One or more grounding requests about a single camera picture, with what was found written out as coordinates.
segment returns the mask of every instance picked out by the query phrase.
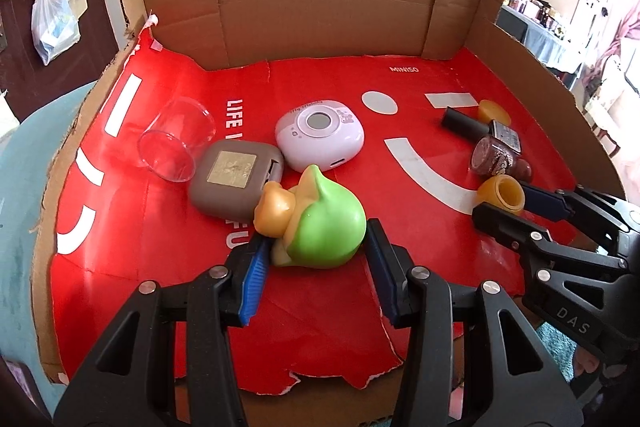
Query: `white oval device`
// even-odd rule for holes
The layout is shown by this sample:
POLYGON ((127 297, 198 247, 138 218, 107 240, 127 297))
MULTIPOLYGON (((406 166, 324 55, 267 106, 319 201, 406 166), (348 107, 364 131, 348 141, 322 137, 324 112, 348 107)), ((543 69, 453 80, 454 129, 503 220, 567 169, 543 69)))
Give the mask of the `white oval device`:
POLYGON ((276 124, 276 142, 297 172, 309 165, 328 171, 353 158, 364 145, 364 129, 353 111, 321 100, 289 111, 276 124))

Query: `dark wooden door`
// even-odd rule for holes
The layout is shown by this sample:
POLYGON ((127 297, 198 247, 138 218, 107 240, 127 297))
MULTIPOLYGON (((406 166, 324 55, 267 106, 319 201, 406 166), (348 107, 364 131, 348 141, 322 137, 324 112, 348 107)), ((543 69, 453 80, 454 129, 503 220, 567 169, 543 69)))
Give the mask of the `dark wooden door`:
POLYGON ((0 0, 7 48, 0 52, 0 89, 22 121, 43 105, 97 80, 118 51, 104 0, 87 0, 80 41, 44 66, 33 47, 34 0, 0 0))

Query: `gold sticker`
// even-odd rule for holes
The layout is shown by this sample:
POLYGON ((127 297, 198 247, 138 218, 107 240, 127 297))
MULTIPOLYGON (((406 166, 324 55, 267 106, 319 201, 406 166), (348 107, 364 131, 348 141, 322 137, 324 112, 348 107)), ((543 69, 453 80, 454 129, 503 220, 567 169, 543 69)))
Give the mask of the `gold sticker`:
POLYGON ((245 188, 257 157, 255 154, 220 151, 209 172, 207 182, 245 188))

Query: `rubber duck toy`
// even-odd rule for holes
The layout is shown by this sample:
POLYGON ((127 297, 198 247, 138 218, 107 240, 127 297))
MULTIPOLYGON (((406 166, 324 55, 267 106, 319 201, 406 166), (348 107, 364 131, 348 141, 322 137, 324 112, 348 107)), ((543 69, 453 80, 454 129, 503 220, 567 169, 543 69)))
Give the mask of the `rubber duck toy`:
POLYGON ((347 263, 362 243, 367 218, 358 198, 309 165, 300 182, 286 190, 267 182, 255 208, 254 227, 274 237, 274 266, 335 268, 347 263))

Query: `pink fabric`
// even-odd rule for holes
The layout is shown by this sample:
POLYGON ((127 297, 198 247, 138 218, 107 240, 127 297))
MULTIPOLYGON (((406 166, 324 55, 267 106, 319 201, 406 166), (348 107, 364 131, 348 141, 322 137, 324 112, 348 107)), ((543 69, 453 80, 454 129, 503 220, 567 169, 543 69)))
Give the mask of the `pink fabric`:
POLYGON ((632 7, 629 13, 620 21, 616 36, 613 37, 612 43, 606 51, 600 56, 593 70, 585 77, 584 85, 586 86, 593 78, 602 74, 604 63, 611 55, 620 56, 620 42, 623 38, 640 41, 640 0, 632 7))

